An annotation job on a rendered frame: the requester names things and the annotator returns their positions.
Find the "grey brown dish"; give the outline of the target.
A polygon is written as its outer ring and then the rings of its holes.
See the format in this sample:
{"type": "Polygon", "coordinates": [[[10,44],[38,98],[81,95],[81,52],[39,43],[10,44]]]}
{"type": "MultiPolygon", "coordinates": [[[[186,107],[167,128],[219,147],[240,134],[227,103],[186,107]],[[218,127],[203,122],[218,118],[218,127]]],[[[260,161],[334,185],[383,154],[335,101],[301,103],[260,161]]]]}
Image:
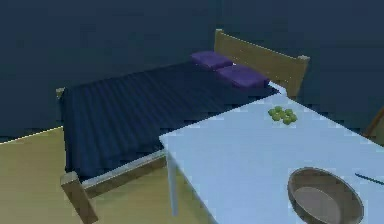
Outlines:
{"type": "Polygon", "coordinates": [[[304,167],[289,177],[291,206],[306,224],[360,224],[364,205],[356,191],[323,169],[304,167]]]}

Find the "purple pillow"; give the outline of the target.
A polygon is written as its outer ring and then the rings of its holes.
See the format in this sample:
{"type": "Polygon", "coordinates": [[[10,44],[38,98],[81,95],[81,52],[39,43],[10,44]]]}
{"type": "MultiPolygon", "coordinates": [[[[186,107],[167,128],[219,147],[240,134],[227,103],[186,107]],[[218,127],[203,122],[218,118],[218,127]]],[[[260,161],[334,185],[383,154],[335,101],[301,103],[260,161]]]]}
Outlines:
{"type": "Polygon", "coordinates": [[[217,73],[238,87],[263,88],[270,82],[270,80],[263,74],[243,65],[224,67],[218,69],[217,73]]]}
{"type": "Polygon", "coordinates": [[[230,59],[214,51],[201,51],[193,53],[191,55],[191,59],[195,63],[211,70],[217,70],[233,64],[230,59]]]}

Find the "wooden bed with blue cover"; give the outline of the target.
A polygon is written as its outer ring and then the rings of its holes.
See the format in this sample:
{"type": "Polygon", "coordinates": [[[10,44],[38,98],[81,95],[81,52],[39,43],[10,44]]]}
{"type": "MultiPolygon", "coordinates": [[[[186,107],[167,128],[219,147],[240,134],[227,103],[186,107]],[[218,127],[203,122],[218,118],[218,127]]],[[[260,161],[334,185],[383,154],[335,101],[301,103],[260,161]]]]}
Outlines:
{"type": "Polygon", "coordinates": [[[65,141],[60,184],[83,224],[98,219],[91,198],[164,166],[160,135],[276,93],[296,99],[310,61],[221,29],[211,51],[263,74],[269,84],[238,87],[190,56],[180,64],[57,89],[65,141]]]}

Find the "pale blue table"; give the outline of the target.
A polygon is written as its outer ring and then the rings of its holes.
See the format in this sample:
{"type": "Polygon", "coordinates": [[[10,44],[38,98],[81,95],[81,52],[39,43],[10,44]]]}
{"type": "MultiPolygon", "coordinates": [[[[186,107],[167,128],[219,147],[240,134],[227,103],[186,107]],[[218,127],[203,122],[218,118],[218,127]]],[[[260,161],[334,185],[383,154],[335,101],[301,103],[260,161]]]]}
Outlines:
{"type": "Polygon", "coordinates": [[[215,224],[304,224],[287,183],[301,167],[340,176],[364,203],[361,224],[384,224],[384,148],[275,94],[164,134],[168,180],[187,179],[215,224]],[[292,109],[298,120],[273,121],[268,110],[292,109]]]}

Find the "green grape bunch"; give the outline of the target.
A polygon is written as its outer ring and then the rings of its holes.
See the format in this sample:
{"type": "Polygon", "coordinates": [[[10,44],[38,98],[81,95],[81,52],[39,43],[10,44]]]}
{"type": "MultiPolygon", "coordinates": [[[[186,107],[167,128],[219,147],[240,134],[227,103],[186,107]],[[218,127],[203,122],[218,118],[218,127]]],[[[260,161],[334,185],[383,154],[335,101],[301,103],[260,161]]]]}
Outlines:
{"type": "Polygon", "coordinates": [[[276,106],[268,110],[268,115],[273,121],[281,121],[285,125],[289,125],[298,120],[297,115],[292,109],[284,109],[281,106],[276,106]]]}

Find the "dark blue thin stick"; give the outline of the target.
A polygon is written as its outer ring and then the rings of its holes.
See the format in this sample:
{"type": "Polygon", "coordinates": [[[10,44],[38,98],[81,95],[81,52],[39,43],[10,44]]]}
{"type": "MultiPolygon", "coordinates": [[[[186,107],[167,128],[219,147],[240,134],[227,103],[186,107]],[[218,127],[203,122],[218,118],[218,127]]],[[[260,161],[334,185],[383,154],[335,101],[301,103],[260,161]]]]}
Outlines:
{"type": "Polygon", "coordinates": [[[377,183],[379,185],[383,185],[384,186],[384,182],[383,181],[374,179],[372,177],[368,177],[368,176],[365,176],[365,175],[362,175],[362,174],[358,174],[358,173],[355,173],[355,176],[357,176],[359,178],[362,178],[362,179],[365,179],[367,181],[370,181],[370,182],[373,182],[373,183],[377,183]]]}

